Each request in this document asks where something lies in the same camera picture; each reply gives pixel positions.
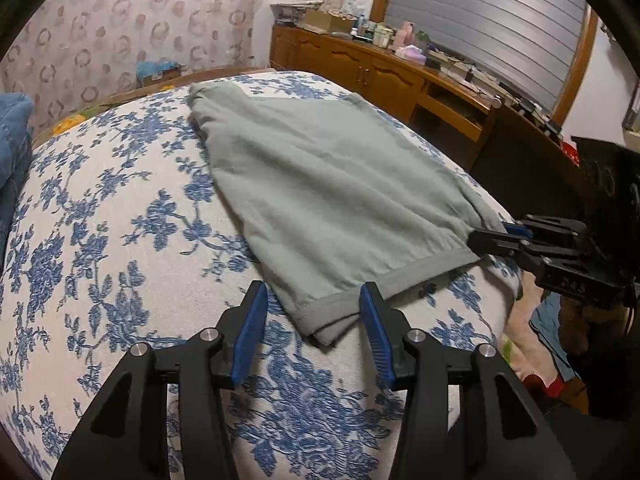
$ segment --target window blind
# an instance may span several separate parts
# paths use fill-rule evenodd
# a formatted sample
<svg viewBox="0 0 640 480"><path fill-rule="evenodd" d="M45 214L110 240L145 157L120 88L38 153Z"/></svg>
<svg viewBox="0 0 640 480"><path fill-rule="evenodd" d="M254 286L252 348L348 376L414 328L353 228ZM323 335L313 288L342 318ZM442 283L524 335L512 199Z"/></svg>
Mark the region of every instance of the window blind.
<svg viewBox="0 0 640 480"><path fill-rule="evenodd" d="M580 36L584 0L389 0L385 22L431 41L554 106Z"/></svg>

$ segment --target blue pillow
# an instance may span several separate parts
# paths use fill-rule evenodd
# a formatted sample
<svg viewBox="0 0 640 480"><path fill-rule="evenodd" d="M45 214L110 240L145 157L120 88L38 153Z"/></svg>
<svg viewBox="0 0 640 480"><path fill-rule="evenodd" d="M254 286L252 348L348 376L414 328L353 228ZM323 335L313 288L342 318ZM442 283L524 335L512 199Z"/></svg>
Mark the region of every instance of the blue pillow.
<svg viewBox="0 0 640 480"><path fill-rule="evenodd" d="M0 94L0 187L20 162L25 145L31 143L28 121L32 111L28 95Z"/></svg>
<svg viewBox="0 0 640 480"><path fill-rule="evenodd" d="M18 199L22 187L27 180L32 159L31 142L27 141L24 143L24 152L14 172L4 183L2 189L0 189L0 256L2 256L0 260L0 275L2 275L2 269L4 267L6 240L14 219L15 201Z"/></svg>

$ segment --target bed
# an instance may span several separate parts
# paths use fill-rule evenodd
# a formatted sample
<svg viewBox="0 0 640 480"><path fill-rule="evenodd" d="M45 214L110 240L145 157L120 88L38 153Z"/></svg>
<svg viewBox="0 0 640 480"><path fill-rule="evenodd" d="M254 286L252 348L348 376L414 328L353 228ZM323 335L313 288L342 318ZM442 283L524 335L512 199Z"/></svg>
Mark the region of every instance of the bed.
<svg viewBox="0 0 640 480"><path fill-rule="evenodd" d="M274 98L347 95L303 72L228 79ZM43 478L123 352L141 341L163 348L214 326L260 279L213 186L187 92L114 108L34 152L0 280L0 420ZM380 113L510 219L460 167ZM497 344L518 279L513 264L490 257L392 304L412 326L472 349ZM223 400L243 479L388 477L404 395L377 380L359 325L332 348L319 348L300 338L270 293L251 374ZM450 421L457 413L452 388ZM174 386L168 417L170 467L181 478Z"/></svg>

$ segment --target metal screw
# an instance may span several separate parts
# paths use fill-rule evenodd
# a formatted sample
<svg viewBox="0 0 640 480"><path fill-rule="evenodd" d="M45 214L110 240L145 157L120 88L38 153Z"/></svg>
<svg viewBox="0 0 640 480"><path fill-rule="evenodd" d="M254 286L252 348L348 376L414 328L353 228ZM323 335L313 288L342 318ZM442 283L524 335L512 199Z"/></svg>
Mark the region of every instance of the metal screw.
<svg viewBox="0 0 640 480"><path fill-rule="evenodd" d="M140 357L141 355L146 354L147 350L148 346L146 345L146 343L136 343L129 349L131 354L135 355L136 357Z"/></svg>
<svg viewBox="0 0 640 480"><path fill-rule="evenodd" d="M414 343L421 343L425 339L427 339L427 334L424 330L420 330L419 328L412 328L409 332L406 333L406 337L409 341Z"/></svg>
<svg viewBox="0 0 640 480"><path fill-rule="evenodd" d="M220 332L218 332L215 328L206 328L202 332L200 332L200 339L203 341L214 341L218 339Z"/></svg>
<svg viewBox="0 0 640 480"><path fill-rule="evenodd" d="M489 343L482 343L478 347L478 351L480 352L480 355L483 355L484 357L493 357L496 354L495 347Z"/></svg>

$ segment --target wooden window frame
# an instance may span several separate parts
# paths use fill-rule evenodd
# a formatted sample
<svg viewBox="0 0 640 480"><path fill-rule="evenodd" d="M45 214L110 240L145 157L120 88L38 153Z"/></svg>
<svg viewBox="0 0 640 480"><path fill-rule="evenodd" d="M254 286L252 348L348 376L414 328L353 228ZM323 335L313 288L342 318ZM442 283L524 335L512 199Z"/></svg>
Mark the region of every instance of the wooden window frame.
<svg viewBox="0 0 640 480"><path fill-rule="evenodd" d="M385 19L388 3L389 0L373 0L369 19L372 22L382 22ZM580 37L578 38L578 45L574 52L574 58L571 61L571 65L569 65L569 71L562 84L562 89L551 111L551 118L557 124L560 124L560 126L564 124L569 110L571 110L571 106L574 104L575 97L578 95L578 90L580 89L584 74L589 65L589 60L591 59L597 29L598 15L587 4L584 8L582 28L580 30Z"/></svg>

